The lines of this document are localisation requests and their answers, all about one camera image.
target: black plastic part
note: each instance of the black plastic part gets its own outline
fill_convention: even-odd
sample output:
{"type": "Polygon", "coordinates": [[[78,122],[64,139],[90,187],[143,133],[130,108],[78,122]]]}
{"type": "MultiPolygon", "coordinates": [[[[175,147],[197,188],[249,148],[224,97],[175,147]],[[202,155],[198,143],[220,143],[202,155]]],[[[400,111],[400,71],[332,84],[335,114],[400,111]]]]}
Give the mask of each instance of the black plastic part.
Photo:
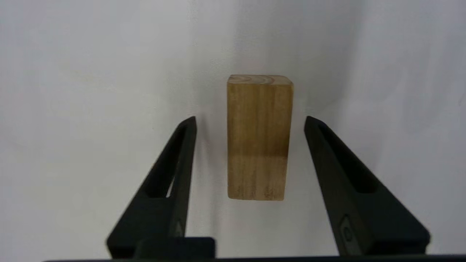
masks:
{"type": "Polygon", "coordinates": [[[147,250],[146,240],[160,243],[184,237],[196,132],[196,118],[191,117],[172,134],[107,239],[113,258],[134,257],[140,243],[147,250]]]}
{"type": "Polygon", "coordinates": [[[137,246],[137,259],[202,260],[215,258],[215,240],[211,237],[151,238],[137,246]]]}
{"type": "Polygon", "coordinates": [[[305,134],[335,241],[343,256],[215,259],[214,239],[184,238],[196,140],[196,120],[191,117],[176,128],[107,240],[112,257],[121,260],[78,261],[466,261],[465,255],[421,255],[430,240],[427,230],[338,136],[312,117],[306,119],[305,134]]]}
{"type": "Polygon", "coordinates": [[[423,254],[427,229],[322,121],[304,128],[340,255],[423,254]]]}

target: top face of block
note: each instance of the top face of block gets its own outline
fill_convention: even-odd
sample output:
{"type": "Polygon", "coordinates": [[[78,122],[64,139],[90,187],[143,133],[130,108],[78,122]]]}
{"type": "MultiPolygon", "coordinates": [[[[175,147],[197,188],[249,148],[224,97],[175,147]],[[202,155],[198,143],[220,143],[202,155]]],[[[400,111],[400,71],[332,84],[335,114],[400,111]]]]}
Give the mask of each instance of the top face of block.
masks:
{"type": "Polygon", "coordinates": [[[292,85],[285,76],[231,75],[228,84],[292,85]]]}

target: rectangular wooden block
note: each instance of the rectangular wooden block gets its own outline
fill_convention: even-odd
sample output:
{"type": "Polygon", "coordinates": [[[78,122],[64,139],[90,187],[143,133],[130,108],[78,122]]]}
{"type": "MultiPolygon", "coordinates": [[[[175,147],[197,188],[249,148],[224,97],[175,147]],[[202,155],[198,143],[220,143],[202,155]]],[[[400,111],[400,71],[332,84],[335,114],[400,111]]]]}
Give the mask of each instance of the rectangular wooden block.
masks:
{"type": "Polygon", "coordinates": [[[228,96],[228,197],[283,200],[293,107],[284,76],[231,75],[228,96]]]}

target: wooden block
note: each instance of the wooden block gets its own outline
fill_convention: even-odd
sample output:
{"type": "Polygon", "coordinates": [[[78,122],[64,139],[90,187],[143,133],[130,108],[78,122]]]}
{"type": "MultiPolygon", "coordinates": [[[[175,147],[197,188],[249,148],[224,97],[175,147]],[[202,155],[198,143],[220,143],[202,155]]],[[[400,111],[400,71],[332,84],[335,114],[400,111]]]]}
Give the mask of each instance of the wooden block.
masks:
{"type": "Polygon", "coordinates": [[[228,93],[228,197],[283,200],[293,107],[284,76],[231,75],[228,93]]]}

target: white backdrop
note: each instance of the white backdrop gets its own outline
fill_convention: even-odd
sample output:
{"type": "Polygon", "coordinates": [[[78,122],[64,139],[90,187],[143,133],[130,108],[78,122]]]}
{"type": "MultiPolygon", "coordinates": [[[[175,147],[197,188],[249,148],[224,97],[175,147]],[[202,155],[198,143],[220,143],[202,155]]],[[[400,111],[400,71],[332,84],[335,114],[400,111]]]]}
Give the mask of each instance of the white backdrop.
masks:
{"type": "Polygon", "coordinates": [[[335,255],[303,133],[325,121],[466,253],[466,2],[0,1],[2,261],[107,258],[104,241],[195,115],[188,235],[220,257],[335,255]],[[295,83],[283,202],[226,193],[226,80],[295,83]]]}

